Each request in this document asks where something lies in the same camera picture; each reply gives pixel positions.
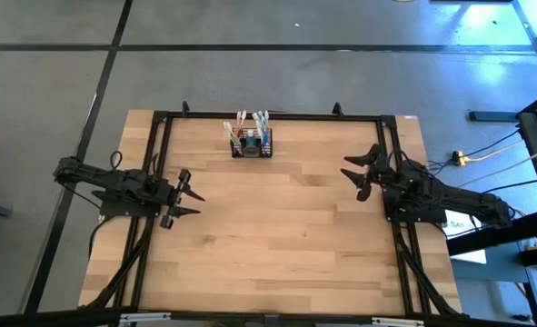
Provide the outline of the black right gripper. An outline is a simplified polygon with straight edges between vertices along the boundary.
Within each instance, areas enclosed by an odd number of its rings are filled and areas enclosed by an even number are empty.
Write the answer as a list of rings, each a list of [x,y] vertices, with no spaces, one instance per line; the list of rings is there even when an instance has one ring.
[[[372,184],[378,180],[378,164],[381,155],[381,146],[374,144],[369,152],[361,156],[345,156],[343,159],[351,164],[358,166],[367,166],[365,173],[356,173],[349,170],[341,170],[341,173],[346,176],[359,189],[356,199],[359,202],[366,201],[372,191]]]

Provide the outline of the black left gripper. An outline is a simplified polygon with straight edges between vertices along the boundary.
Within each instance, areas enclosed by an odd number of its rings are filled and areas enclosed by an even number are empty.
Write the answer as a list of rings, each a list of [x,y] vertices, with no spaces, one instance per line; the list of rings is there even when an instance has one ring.
[[[180,206],[181,197],[183,194],[193,197],[196,200],[204,201],[204,198],[195,193],[189,186],[191,179],[191,173],[187,169],[182,169],[178,174],[179,183],[172,191],[170,200],[168,201],[167,213],[162,217],[160,226],[165,229],[170,229],[175,219],[179,219],[181,216],[187,214],[197,214],[200,211],[195,209],[184,208]]]

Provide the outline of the green white toothbrush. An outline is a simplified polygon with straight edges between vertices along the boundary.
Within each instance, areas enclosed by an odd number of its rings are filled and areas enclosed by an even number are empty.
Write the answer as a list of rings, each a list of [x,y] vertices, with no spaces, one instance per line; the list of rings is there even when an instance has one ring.
[[[224,130],[226,131],[226,133],[228,134],[231,142],[233,143],[234,146],[240,146],[241,143],[240,143],[240,138],[237,136],[237,134],[235,133],[232,125],[228,122],[224,122]]]

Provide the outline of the white printed box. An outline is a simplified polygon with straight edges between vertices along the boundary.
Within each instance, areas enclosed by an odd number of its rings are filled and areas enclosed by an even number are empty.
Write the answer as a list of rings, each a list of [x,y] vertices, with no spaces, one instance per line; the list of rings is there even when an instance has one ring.
[[[443,231],[449,238],[456,237],[458,234],[471,233],[482,226],[480,221],[467,213],[446,210],[445,216],[446,222],[443,224]]]

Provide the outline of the gray metal foot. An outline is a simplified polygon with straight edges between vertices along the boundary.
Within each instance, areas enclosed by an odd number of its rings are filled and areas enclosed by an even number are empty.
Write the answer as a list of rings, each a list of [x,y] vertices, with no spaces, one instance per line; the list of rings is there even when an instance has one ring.
[[[518,114],[516,112],[471,111],[469,119],[473,122],[515,123],[518,121]]]

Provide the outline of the black table frame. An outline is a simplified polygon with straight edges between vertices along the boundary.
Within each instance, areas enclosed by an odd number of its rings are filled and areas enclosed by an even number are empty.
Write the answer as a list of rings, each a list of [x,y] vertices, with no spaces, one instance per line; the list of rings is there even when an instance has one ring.
[[[125,304],[145,311],[402,315],[435,312],[403,265],[374,189],[365,203],[343,175],[346,157],[400,138],[424,157],[418,122],[333,114],[273,114],[269,159],[233,158],[227,113],[132,110],[118,144],[126,168],[148,144],[165,154],[163,175],[187,168],[194,214],[155,228],[131,271]]]

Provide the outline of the silver aluminium rail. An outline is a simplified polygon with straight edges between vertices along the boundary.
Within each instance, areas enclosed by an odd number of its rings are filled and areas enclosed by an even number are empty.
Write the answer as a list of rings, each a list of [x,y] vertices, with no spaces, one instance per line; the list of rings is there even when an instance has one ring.
[[[172,314],[170,312],[135,312],[125,313],[120,316],[120,323],[135,323],[135,322],[159,322],[170,320]]]
[[[424,321],[389,317],[372,317],[372,325],[385,327],[425,327]]]

